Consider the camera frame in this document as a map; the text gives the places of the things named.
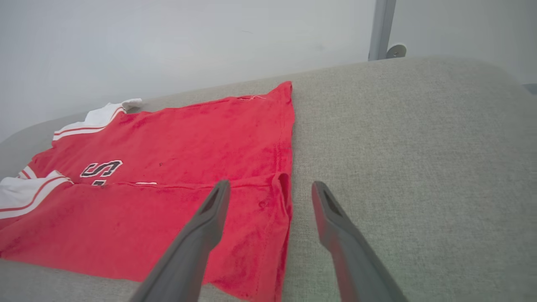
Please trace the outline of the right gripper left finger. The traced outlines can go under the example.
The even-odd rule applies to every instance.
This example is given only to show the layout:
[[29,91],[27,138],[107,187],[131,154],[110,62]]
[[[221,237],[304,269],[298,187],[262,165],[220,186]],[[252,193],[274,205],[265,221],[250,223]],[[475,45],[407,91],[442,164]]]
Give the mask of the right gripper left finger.
[[131,302],[197,302],[209,254],[220,243],[230,199],[221,180],[173,240]]

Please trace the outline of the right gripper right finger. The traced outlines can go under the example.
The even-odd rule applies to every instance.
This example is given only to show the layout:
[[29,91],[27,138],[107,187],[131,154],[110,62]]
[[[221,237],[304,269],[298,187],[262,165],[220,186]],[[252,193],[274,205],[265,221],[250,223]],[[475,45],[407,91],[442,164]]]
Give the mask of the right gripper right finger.
[[311,200],[320,242],[333,260],[341,301],[406,302],[402,290],[324,182],[313,182]]

